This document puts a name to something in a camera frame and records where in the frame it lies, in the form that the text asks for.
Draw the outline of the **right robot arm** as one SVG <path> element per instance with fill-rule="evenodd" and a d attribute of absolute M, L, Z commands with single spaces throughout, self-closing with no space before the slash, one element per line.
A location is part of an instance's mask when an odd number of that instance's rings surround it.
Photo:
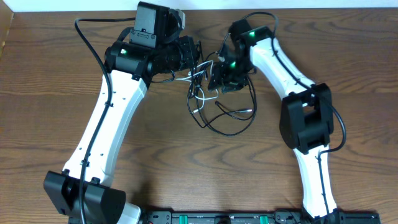
<path fill-rule="evenodd" d="M 246 75 L 259 69 L 282 104 L 279 130 L 298 160 L 303 183 L 303 207 L 312 221 L 332 223 L 337 208 L 330 186 L 328 151 L 334 130 L 329 87 L 315 84 L 288 59 L 275 32 L 267 26 L 252 28 L 246 19 L 232 23 L 228 34 L 235 47 L 223 45 L 213 67 L 208 89 L 223 93 L 248 85 Z"/>

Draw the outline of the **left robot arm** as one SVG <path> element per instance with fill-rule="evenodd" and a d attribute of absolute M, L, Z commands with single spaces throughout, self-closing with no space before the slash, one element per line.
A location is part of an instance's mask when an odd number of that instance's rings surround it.
<path fill-rule="evenodd" d="M 132 116 L 158 74 L 192 70 L 199 59 L 193 39 L 182 35 L 179 9 L 140 2 L 98 63 L 103 81 L 93 113 L 61 172 L 48 172 L 44 190 L 70 223 L 138 223 L 142 210 L 112 188 L 114 170 Z"/>

